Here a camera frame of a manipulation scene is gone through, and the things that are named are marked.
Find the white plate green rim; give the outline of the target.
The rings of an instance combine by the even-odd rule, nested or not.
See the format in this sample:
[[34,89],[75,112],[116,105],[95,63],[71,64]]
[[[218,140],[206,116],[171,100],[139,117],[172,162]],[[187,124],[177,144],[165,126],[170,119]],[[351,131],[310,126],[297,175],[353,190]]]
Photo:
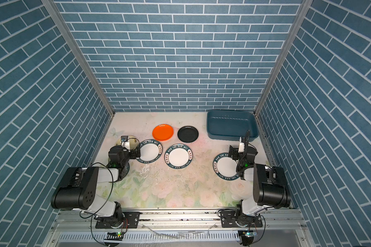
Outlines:
[[183,169],[191,164],[193,152],[185,144],[175,144],[169,147],[164,153],[165,163],[173,169]]
[[145,140],[140,143],[140,157],[136,160],[143,164],[150,164],[157,161],[162,155],[162,144],[154,139]]
[[213,160],[215,174],[226,181],[233,181],[239,178],[236,173],[237,163],[228,156],[228,153],[220,153]]

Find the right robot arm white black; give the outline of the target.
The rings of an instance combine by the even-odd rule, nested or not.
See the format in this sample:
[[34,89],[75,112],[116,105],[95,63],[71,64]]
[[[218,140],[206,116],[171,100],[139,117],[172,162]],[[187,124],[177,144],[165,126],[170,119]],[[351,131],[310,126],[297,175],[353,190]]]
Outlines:
[[284,169],[255,163],[258,154],[254,146],[229,147],[228,156],[236,161],[236,173],[241,180],[252,182],[252,197],[242,199],[237,205],[235,221],[240,227],[258,221],[260,213],[269,209],[288,208],[291,193]]

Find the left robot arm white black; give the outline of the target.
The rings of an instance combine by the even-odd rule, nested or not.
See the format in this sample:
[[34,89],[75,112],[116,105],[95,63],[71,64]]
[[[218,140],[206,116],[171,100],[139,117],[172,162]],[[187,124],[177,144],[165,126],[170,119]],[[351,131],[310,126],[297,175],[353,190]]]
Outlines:
[[119,202],[96,194],[99,183],[123,180],[129,170],[129,160],[141,156],[140,146],[134,148],[114,146],[109,152],[106,166],[95,163],[88,168],[70,167],[66,170],[51,198],[51,206],[60,210],[80,210],[96,220],[97,229],[137,228],[140,213],[125,213]]

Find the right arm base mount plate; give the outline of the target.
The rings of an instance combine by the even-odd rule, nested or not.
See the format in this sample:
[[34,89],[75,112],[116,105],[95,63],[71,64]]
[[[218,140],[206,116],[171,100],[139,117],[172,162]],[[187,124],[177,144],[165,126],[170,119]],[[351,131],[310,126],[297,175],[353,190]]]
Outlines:
[[236,213],[234,210],[219,210],[217,215],[223,228],[263,227],[260,217],[247,216],[243,213]]

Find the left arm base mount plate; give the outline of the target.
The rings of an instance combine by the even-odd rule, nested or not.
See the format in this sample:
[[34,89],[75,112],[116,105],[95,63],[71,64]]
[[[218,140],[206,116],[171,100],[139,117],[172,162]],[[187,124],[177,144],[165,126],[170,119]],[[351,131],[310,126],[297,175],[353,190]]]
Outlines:
[[96,229],[133,229],[137,228],[140,219],[140,212],[122,212],[120,216],[97,217]]

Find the black plate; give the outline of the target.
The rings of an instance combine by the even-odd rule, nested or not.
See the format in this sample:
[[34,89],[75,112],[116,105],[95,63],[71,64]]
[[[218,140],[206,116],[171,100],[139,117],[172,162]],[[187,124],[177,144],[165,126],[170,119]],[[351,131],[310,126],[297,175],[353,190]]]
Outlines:
[[178,130],[177,136],[184,143],[192,143],[198,139],[199,131],[194,126],[183,126]]

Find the orange plate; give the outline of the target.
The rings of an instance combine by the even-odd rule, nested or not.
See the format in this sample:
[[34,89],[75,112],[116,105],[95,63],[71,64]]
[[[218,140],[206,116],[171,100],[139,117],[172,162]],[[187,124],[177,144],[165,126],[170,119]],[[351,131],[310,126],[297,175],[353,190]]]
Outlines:
[[172,138],[173,134],[174,129],[168,124],[160,124],[152,131],[153,138],[157,141],[167,141]]

